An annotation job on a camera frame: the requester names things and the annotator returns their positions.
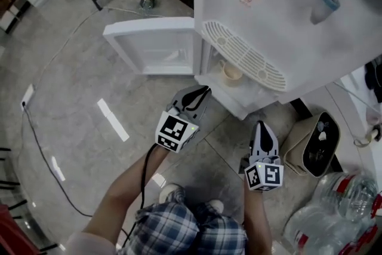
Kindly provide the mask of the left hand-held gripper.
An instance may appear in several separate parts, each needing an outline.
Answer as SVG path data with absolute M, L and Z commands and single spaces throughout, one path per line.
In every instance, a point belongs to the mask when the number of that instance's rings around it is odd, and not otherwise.
M 194 85 L 177 92 L 159 119 L 156 144 L 174 153 L 184 149 L 199 132 L 211 96 L 212 90 L 206 85 Z

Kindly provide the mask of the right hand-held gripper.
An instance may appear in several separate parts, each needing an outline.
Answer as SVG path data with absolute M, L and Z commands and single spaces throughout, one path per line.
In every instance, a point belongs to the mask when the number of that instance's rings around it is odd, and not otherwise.
M 272 129 L 257 121 L 249 142 L 249 165 L 244 175 L 250 191 L 267 192 L 282 186 L 284 166 L 279 156 L 279 143 Z

